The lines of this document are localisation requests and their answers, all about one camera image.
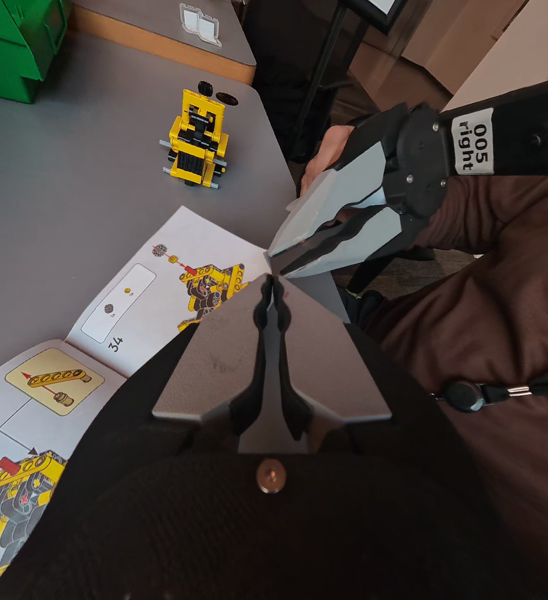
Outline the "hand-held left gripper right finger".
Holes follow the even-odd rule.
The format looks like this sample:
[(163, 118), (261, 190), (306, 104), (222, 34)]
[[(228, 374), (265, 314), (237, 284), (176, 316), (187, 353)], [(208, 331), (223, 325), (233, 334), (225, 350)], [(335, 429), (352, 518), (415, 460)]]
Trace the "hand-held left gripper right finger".
[(345, 323), (284, 278), (274, 277), (280, 395), (292, 437), (323, 441), (347, 425), (392, 413)]

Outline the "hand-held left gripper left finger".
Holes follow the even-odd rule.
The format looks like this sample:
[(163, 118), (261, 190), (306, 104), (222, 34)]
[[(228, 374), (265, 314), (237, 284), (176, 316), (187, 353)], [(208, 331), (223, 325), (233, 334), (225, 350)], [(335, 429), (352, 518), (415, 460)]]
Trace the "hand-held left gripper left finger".
[(202, 318), (164, 387), (153, 415), (234, 436), (263, 403), (264, 329), (273, 278), (262, 274)]

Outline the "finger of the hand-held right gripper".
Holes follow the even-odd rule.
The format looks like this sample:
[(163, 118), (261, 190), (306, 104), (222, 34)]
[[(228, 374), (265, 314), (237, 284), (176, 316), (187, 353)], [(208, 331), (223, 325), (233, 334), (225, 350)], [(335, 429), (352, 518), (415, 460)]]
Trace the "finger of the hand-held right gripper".
[(407, 104), (377, 113), (356, 125), (340, 157), (320, 173), (290, 212), (271, 243), (270, 258), (311, 238), (345, 206), (356, 206), (382, 185), (387, 156), (383, 141), (396, 141), (410, 116)]
[(410, 246), (425, 228), (425, 218), (371, 206), (305, 242), (279, 253), (279, 275), (300, 278), (356, 265), (376, 252), (388, 256)]

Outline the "lego instruction booklet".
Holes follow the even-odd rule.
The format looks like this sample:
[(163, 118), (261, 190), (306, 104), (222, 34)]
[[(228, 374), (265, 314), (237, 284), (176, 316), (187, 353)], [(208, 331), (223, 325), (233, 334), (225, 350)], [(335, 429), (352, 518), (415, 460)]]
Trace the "lego instruction booklet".
[(0, 367), (0, 576), (117, 385), (263, 273), (265, 250), (181, 207), (64, 341)]

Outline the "yellow lego vehicle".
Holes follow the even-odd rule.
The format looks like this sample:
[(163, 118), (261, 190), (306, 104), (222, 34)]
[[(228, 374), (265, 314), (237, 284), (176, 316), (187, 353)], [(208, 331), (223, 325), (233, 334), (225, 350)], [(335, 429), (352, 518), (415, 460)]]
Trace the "yellow lego vehicle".
[(185, 184), (218, 189), (218, 178), (225, 173), (225, 152), (229, 136), (223, 131), (225, 105), (189, 89), (183, 91), (181, 114), (161, 140), (169, 149), (171, 165), (164, 172)]

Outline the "person's right hand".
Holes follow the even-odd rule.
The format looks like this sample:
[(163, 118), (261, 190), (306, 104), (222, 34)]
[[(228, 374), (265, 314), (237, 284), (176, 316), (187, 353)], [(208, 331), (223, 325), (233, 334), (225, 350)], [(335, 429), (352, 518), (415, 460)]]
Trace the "person's right hand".
[(334, 125), (325, 132), (318, 152), (307, 163), (301, 178), (300, 197), (305, 194), (318, 175), (338, 161), (353, 129), (353, 125)]

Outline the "black easel stand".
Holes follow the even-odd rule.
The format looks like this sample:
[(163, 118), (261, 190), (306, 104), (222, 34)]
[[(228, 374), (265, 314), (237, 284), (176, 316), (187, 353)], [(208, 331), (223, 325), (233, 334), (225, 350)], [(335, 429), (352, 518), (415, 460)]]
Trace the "black easel stand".
[(353, 40), (349, 45), (344, 57), (345, 67), (341, 68), (343, 75), (347, 73), (368, 27), (373, 26), (382, 33), (388, 34), (398, 19), (400, 12), (404, 9), (405, 4), (406, 1), (391, 1), (390, 7), (387, 10), (383, 10), (378, 4), (375, 3), (375, 1), (337, 2), (333, 17), (330, 21), (330, 27), (319, 51), (314, 69), (312, 70), (308, 89), (303, 97), (299, 113), (294, 121), (291, 134), (288, 138), (288, 143), (284, 149), (284, 156), (286, 160), (291, 160), (293, 157), (295, 147), (300, 140), (303, 125), (306, 121), (316, 93), (319, 90), (338, 89), (342, 87), (341, 82), (332, 82), (324, 85), (322, 81), (329, 65), (330, 57), (334, 50), (335, 44), (340, 35), (347, 11), (350, 10), (353, 11), (353, 13), (356, 13), (356, 15), (358, 15), (358, 17), (361, 19), (361, 23), (357, 28)]

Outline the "person's brown trousers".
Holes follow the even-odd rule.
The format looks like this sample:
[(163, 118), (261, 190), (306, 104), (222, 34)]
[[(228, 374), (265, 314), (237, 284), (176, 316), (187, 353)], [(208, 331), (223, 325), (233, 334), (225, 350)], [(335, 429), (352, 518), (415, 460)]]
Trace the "person's brown trousers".
[[(481, 258), (383, 301), (361, 328), (429, 392), (454, 379), (523, 385), (548, 371), (548, 177), (461, 176), (447, 188), (415, 246)], [(445, 412), (548, 585), (548, 397)]]

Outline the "green plastic bin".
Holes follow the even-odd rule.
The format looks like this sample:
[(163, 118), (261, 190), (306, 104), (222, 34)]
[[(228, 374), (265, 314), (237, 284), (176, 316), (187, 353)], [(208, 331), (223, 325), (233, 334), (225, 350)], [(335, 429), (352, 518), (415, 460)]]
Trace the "green plastic bin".
[(0, 1), (0, 98), (34, 102), (71, 10), (71, 1)]

